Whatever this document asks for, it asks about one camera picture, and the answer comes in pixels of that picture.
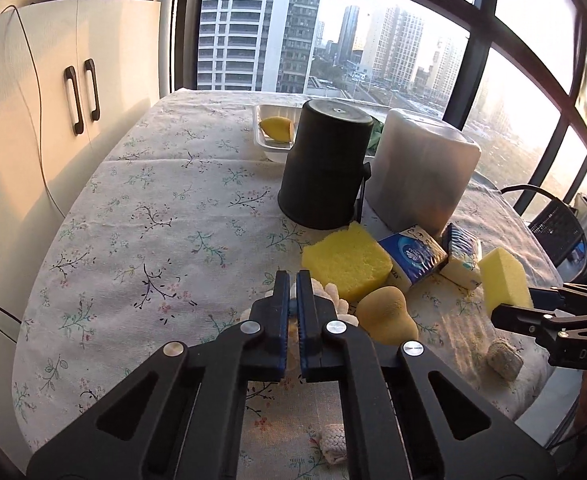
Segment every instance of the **white container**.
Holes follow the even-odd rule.
[[[362,104],[359,102],[342,100],[353,106],[357,106],[364,112],[375,117],[381,123],[384,123],[387,117],[389,107],[379,106],[375,104]],[[265,152],[267,158],[272,162],[279,162],[284,164],[287,161],[287,155],[291,147],[294,145],[295,136],[298,130],[298,120],[302,107],[281,106],[281,105],[256,105],[253,109],[253,126],[254,126],[254,144]],[[260,121],[269,117],[286,117],[293,122],[293,142],[276,142],[260,127]],[[372,156],[366,156],[365,160],[373,160]]]
[[[390,110],[365,198],[392,231],[419,225],[438,238],[480,153],[473,139],[444,121]]]

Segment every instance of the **lemon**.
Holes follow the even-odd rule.
[[[264,133],[277,142],[294,140],[294,123],[286,117],[268,117],[260,121]]]

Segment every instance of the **black chair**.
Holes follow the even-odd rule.
[[[587,270],[587,237],[571,208],[550,192],[541,187],[532,186],[531,184],[507,186],[501,189],[500,193],[510,191],[532,191],[550,199],[550,202],[538,216],[531,221],[529,230],[536,237],[536,240],[539,241],[556,268],[571,254],[571,251],[580,242],[583,243],[585,257],[583,258],[580,272],[574,279],[574,281],[577,281]]]

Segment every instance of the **chair backrest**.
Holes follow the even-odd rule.
[[[552,199],[529,224],[554,266],[558,267],[583,237],[580,222],[561,200]]]

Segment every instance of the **floral tablecloth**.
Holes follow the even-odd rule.
[[[197,345],[237,322],[278,269],[326,236],[278,208],[284,166],[253,144],[252,106],[301,95],[177,91],[152,107],[97,168],[52,243],[29,298],[13,369],[20,428],[36,450],[167,341]],[[513,209],[475,175],[453,217],[525,265],[531,285],[560,283]],[[363,224],[389,234],[368,207]],[[481,288],[432,276],[408,295],[420,339],[510,418],[551,373],[531,338],[507,335],[525,361],[506,383],[484,361],[496,336]],[[337,386],[250,383],[239,478],[346,478],[318,447],[341,422]]]

